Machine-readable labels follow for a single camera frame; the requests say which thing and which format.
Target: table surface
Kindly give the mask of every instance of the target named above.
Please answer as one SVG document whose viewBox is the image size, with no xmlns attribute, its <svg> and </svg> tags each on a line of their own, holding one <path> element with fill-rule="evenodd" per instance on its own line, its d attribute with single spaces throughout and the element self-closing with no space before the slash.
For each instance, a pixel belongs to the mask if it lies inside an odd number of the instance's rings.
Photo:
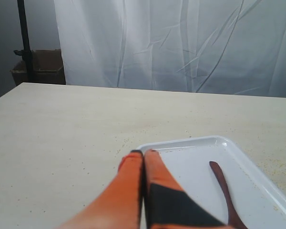
<svg viewBox="0 0 286 229">
<path fill-rule="evenodd" d="M 0 98 L 0 229 L 58 226 L 131 149 L 232 139 L 286 194 L 286 99 L 24 83 Z"/>
</svg>

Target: white tray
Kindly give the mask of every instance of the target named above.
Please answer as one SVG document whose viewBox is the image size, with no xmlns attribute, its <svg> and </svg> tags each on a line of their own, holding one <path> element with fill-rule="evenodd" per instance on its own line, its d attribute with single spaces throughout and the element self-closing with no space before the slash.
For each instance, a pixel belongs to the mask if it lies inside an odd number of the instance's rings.
<svg viewBox="0 0 286 229">
<path fill-rule="evenodd" d="M 216 161 L 227 180 L 240 218 L 249 229 L 286 229 L 286 197 L 231 140 L 210 136 L 145 144 L 160 152 L 187 194 L 223 223 L 228 222 L 224 194 L 210 166 Z"/>
</svg>

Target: white backdrop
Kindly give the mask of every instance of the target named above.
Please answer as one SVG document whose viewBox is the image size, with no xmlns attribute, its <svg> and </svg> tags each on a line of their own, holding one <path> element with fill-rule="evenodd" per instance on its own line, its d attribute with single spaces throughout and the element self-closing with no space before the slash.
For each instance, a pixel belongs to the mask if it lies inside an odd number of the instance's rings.
<svg viewBox="0 0 286 229">
<path fill-rule="evenodd" d="M 68 84 L 286 97 L 286 0 L 55 0 Z"/>
</svg>

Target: wooden spatula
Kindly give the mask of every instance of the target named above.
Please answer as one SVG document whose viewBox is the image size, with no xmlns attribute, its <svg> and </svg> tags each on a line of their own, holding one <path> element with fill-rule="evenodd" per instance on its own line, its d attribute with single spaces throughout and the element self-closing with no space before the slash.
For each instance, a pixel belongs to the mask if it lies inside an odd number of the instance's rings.
<svg viewBox="0 0 286 229">
<path fill-rule="evenodd" d="M 228 225 L 232 226 L 236 229 L 248 229 L 244 223 L 242 222 L 242 220 L 240 219 L 238 213 L 236 212 L 231 196 L 230 196 L 230 192 L 229 192 L 229 188 L 227 185 L 227 182 L 225 180 L 225 176 L 223 171 L 221 170 L 220 166 L 214 162 L 214 161 L 210 161 L 210 167 L 213 170 L 216 179 L 218 180 L 218 183 L 224 193 L 225 196 L 225 200 L 227 202 L 227 206 L 228 206 L 228 214 L 229 214 L 229 222 Z"/>
</svg>

